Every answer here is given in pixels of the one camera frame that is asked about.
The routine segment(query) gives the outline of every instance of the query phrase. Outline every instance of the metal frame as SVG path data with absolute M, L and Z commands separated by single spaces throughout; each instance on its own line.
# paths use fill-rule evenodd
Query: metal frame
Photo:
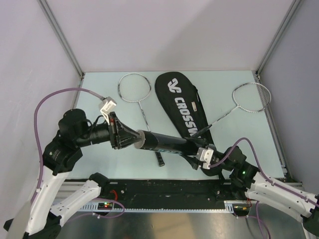
M 85 76 L 85 73 L 83 72 L 81 66 L 79 65 L 65 35 L 63 34 L 63 31 L 61 29 L 61 27 L 59 26 L 47 0 L 37 0 L 41 9 L 43 10 L 45 16 L 47 17 L 47 20 L 48 22 L 50 23 L 53 31 L 55 32 L 62 48 L 64 49 L 66 55 L 68 56 L 68 58 L 70 59 L 75 71 L 77 72 L 79 78 L 80 78 L 80 81 L 79 81 L 79 84 L 78 84 L 78 87 L 81 87 L 82 84 L 83 84 L 83 79 L 84 79 L 84 76 Z M 256 70 L 256 77 L 255 77 L 255 81 L 258 82 L 258 83 L 261 83 L 261 79 L 260 79 L 260 73 L 263 71 L 265 65 L 267 64 L 268 60 L 270 59 L 273 51 L 275 50 L 277 44 L 279 43 L 280 39 L 282 38 L 284 32 L 286 31 L 287 27 L 289 26 L 291 20 L 293 19 L 293 17 L 295 16 L 296 12 L 298 11 L 298 9 L 300 8 L 300 6 L 302 5 L 302 3 L 304 2 L 304 0 L 294 0 L 294 2 L 292 3 L 292 5 L 290 6 L 290 9 L 288 10 L 286 16 L 284 17 L 284 20 L 282 21 L 279 29 L 277 30 L 270 46 L 268 47 L 267 51 L 266 51 L 266 54 L 264 55 L 264 57 L 262 58 L 262 61 L 261 63 L 259 64 L 257 70 Z M 76 107 L 76 104 L 77 104 L 77 101 L 78 101 L 78 98 L 79 98 L 79 92 L 77 92 L 77 94 L 75 95 L 74 97 L 74 100 L 72 102 L 72 108 Z M 276 146 L 276 150 L 277 150 L 277 153 L 279 155 L 279 159 L 281 161 L 281 164 L 282 164 L 282 167 L 283 167 L 283 171 L 284 171 L 284 174 L 288 175 L 289 176 L 289 171 L 286 172 L 286 168 L 287 168 L 287 165 L 286 165 L 286 157 L 285 157 L 285 154 L 284 154 L 284 150 L 283 150 L 283 146 L 280 142 L 280 139 L 279 139 L 279 136 L 277 134 L 277 128 L 276 128 L 276 124 L 275 124 L 275 121 L 273 119 L 273 115 L 271 113 L 271 109 L 266 109 L 265 111 L 266 113 L 266 117 L 267 117 L 267 121 L 268 121 L 268 124 L 269 124 L 269 127 L 270 127 L 270 130 L 271 130 L 271 133 L 272 133 L 272 136 L 273 136 L 273 140 L 275 142 L 275 146 Z M 73 182 L 74 185 L 70 185 L 72 187 L 71 188 L 66 188 L 67 185 L 63 184 L 58 195 L 57 195 L 57 198 L 64 198 L 64 197 L 67 197 L 67 195 L 69 195 L 73 190 L 75 190 L 77 187 L 79 187 L 80 185 L 83 184 L 83 182 L 81 181 L 78 181 L 78 182 Z M 294 187 L 297 187 L 297 188 L 300 188 L 302 189 L 303 188 L 303 185 L 302 183 L 293 183 Z M 305 235 L 306 235 L 306 238 L 312 238 L 306 230 L 305 230 Z
M 294 2 L 291 4 L 286 16 L 284 17 L 284 20 L 282 21 L 280 27 L 278 28 L 275 37 L 273 38 L 272 42 L 270 43 L 270 46 L 268 47 L 266 54 L 264 55 L 261 63 L 259 64 L 257 70 L 256 70 L 256 74 L 260 75 L 260 73 L 263 71 L 266 63 L 268 62 L 271 54 L 273 53 L 274 49 L 276 48 L 278 42 L 280 41 L 280 39 L 282 38 L 282 36 L 284 35 L 287 27 L 289 26 L 291 20 L 293 19 L 293 17 L 296 15 L 298 9 L 300 8 L 300 6 L 302 5 L 302 3 L 305 0 L 294 0 Z
M 82 79 L 84 76 L 84 73 L 79 65 L 79 62 L 77 61 L 67 39 L 65 38 L 62 29 L 59 25 L 59 23 L 57 22 L 49 4 L 47 3 L 46 0 L 37 0 L 41 9 L 43 10 L 44 15 L 46 16 L 48 22 L 50 23 L 56 37 L 58 38 L 59 42 L 61 43 L 61 46 L 63 47 L 66 55 L 68 56 L 68 58 L 70 59 L 75 71 L 77 72 L 77 74 L 79 75 L 79 77 Z

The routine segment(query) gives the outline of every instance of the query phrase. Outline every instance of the racket grip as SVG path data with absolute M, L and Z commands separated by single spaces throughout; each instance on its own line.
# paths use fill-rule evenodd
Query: racket grip
M 156 158 L 158 159 L 159 162 L 159 167 L 163 167 L 165 165 L 164 160 L 160 154 L 160 152 L 155 152 Z

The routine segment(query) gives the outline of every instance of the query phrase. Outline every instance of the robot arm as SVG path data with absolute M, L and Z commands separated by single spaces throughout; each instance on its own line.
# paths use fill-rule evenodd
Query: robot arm
M 134 131 L 116 117 L 114 112 L 108 114 L 107 122 L 89 127 L 85 113 L 75 109 L 65 113 L 59 122 L 59 131 L 53 141 L 45 148 L 44 175 L 41 190 L 31 207 L 31 215 L 24 239 L 56 238 L 67 220 L 86 203 L 109 193 L 109 180 L 96 173 L 91 175 L 85 185 L 61 203 L 51 206 L 53 200 L 81 158 L 80 147 L 110 141 L 112 148 L 121 149 L 134 144 L 138 149 L 176 153 L 190 162 L 193 169 L 209 169 L 218 163 L 218 167 L 232 171 L 230 175 L 234 191 L 283 211 L 298 222 L 303 222 L 306 230 L 319 236 L 319 208 L 314 194 L 298 191 L 274 178 L 273 183 L 265 180 L 260 170 L 246 162 L 246 156 L 238 147 L 233 148 L 223 163 L 226 153 L 218 152 L 214 145 L 207 144 L 203 138 L 177 138 L 148 131 Z M 305 199 L 278 187 L 281 185 L 290 191 L 305 196 Z M 10 221 L 4 228 L 8 230 Z

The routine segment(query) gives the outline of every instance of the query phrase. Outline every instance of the purple cable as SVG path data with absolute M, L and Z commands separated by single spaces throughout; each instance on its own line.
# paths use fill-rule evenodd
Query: purple cable
M 250 218 L 257 219 L 257 217 L 255 217 L 255 216 L 249 216 L 249 217 L 250 217 Z M 270 231 L 269 231 L 268 227 L 266 226 L 266 224 L 265 224 L 262 220 L 260 220 L 260 224 L 262 224 L 262 225 L 264 226 L 264 228 L 266 229 L 266 231 L 267 231 L 267 233 L 268 233 L 269 239 L 271 239 Z
M 264 238 L 264 239 L 267 239 L 267 238 L 265 237 L 263 231 L 262 231 L 262 227 L 261 227 L 261 226 L 264 226 L 264 228 L 265 228 L 266 231 L 267 231 L 267 234 L 268 234 L 269 239 L 271 239 L 271 235 L 270 235 L 270 231 L 269 231 L 268 227 L 267 227 L 266 224 L 259 218 L 259 212 L 258 212 L 258 205 L 257 205 L 257 204 L 256 204 L 256 215 L 257 215 L 257 216 L 249 216 L 249 215 L 247 215 L 247 216 L 240 216 L 240 217 L 239 217 L 239 216 L 236 215 L 235 212 L 234 212 L 234 215 L 237 216 L 237 217 L 239 217 L 239 218 L 254 218 L 254 219 L 256 219 L 257 222 L 258 222 L 258 226 L 259 226 L 259 229 L 260 229 L 260 232 L 261 232 L 263 238 Z
M 102 198 L 97 198 L 97 199 L 101 199 L 101 200 L 103 200 L 103 201 L 115 203 L 115 204 L 119 205 L 119 206 L 123 209 L 119 214 L 116 214 L 116 215 L 114 215 L 114 216 L 108 216 L 108 217 L 107 217 L 107 216 L 98 215 L 98 216 L 100 216 L 101 218 L 117 218 L 117 217 L 123 215 L 123 213 L 125 212 L 125 207 L 124 207 L 124 205 L 123 205 L 122 203 L 119 203 L 119 202 L 117 202 L 117 201 L 110 200 L 110 199 L 102 199 Z M 72 221 L 75 221 L 75 220 L 77 220 L 77 219 L 79 219 L 79 218 L 81 218 L 81 217 L 88 216 L 88 215 L 93 215 L 93 214 L 92 214 L 92 213 L 84 213 L 84 214 L 78 215 L 78 216 L 76 216 L 76 217 L 74 217 L 74 218 L 68 220 L 66 223 L 70 223 L 70 222 L 72 222 Z
M 222 163 L 228 158 L 228 156 L 231 154 L 231 152 L 234 150 L 234 148 L 239 144 L 239 142 L 240 142 L 240 141 L 243 141 L 243 140 L 245 140 L 245 141 L 247 141 L 247 142 L 249 143 L 250 148 L 251 148 L 251 150 L 253 151 L 253 154 L 254 154 L 256 163 L 257 163 L 257 165 L 258 165 L 258 168 L 259 168 L 259 170 L 260 170 L 260 173 L 261 173 L 261 175 L 263 176 L 264 179 L 266 179 L 266 180 L 267 180 L 268 182 L 270 182 L 272 185 L 275 185 L 275 186 L 277 186 L 277 187 L 279 187 L 279 188 L 281 188 L 281 189 L 283 189 L 283 190 L 285 190 L 285 191 L 287 191 L 287 192 L 289 192 L 289 193 L 292 193 L 292 194 L 294 194 L 295 196 L 298 196 L 298 197 L 304 199 L 305 201 L 307 201 L 307 197 L 306 197 L 306 196 L 304 196 L 304 195 L 302 195 L 302 194 L 300 194 L 300 193 L 294 192 L 293 190 L 291 190 L 291 189 L 289 189 L 289 188 L 286 188 L 286 187 L 284 187 L 284 186 L 282 186 L 282 185 L 280 185 L 280 184 L 278 184 L 278 183 L 275 183 L 275 182 L 273 182 L 271 179 L 269 179 L 269 178 L 266 176 L 265 172 L 263 171 L 263 169 L 262 169 L 261 166 L 260 166 L 260 163 L 259 163 L 259 160 L 258 160 L 256 151 L 255 151 L 255 149 L 254 149 L 254 147 L 253 147 L 253 144 L 251 143 L 251 141 L 250 141 L 248 138 L 243 137 L 243 138 L 240 138 L 239 140 L 237 140 L 237 141 L 234 143 L 234 145 L 231 147 L 231 149 L 226 153 L 226 155 L 225 155 L 218 163 L 215 163 L 215 164 L 211 165 L 210 168 L 214 168 L 214 167 L 217 167 L 218 165 L 222 164 Z M 308 202 L 310 202 L 311 204 L 315 205 L 316 207 L 319 207 L 319 204 L 316 203 L 316 202 L 314 202 L 314 201 L 311 200 L 311 199 L 308 199 Z
M 35 189 L 35 192 L 31 198 L 31 204 L 33 203 L 36 195 L 38 194 L 37 193 L 37 189 L 40 189 L 41 187 L 41 183 L 42 183 L 42 177 L 43 177 L 43 156 L 42 156 L 42 149 L 41 149 L 41 144 L 40 144 L 40 139 L 39 139 L 39 133 L 38 133 L 38 126 L 37 126 L 37 116 L 38 116 L 38 111 L 41 107 L 41 105 L 47 100 L 49 99 L 50 97 L 52 96 L 55 96 L 57 94 L 60 94 L 60 93 L 63 93 L 63 92 L 68 92 L 68 91 L 85 91 L 85 92 L 88 92 L 96 97 L 98 97 L 100 100 L 103 100 L 104 97 L 103 96 L 100 96 L 99 94 L 93 92 L 93 91 L 90 91 L 90 90 L 87 90 L 87 89 L 83 89 L 83 88 L 67 88 L 67 89 L 63 89 L 63 90 L 59 90 L 59 91 L 56 91 L 56 92 L 53 92 L 49 95 L 47 95 L 46 97 L 44 97 L 40 102 L 39 104 L 37 105 L 37 107 L 35 108 L 35 111 L 34 111 L 34 120 L 33 120 L 33 126 L 34 126 L 34 135 L 35 135 L 35 141 L 36 141 L 36 145 L 37 145 L 37 148 L 38 148 L 38 152 L 39 152 L 39 158 L 40 158 L 40 173 L 39 173 L 39 180 L 38 180 L 38 183 L 36 185 L 36 189 Z
M 257 203 L 256 203 L 256 218 L 257 218 L 257 221 L 258 221 L 258 226 L 259 226 L 259 230 L 261 232 L 261 235 L 263 235 L 263 238 L 266 239 L 266 237 L 264 235 L 264 232 L 263 232 L 263 229 L 261 228 L 261 220 L 260 220 L 260 217 L 259 217 L 258 205 L 259 205 L 259 201 L 257 201 Z

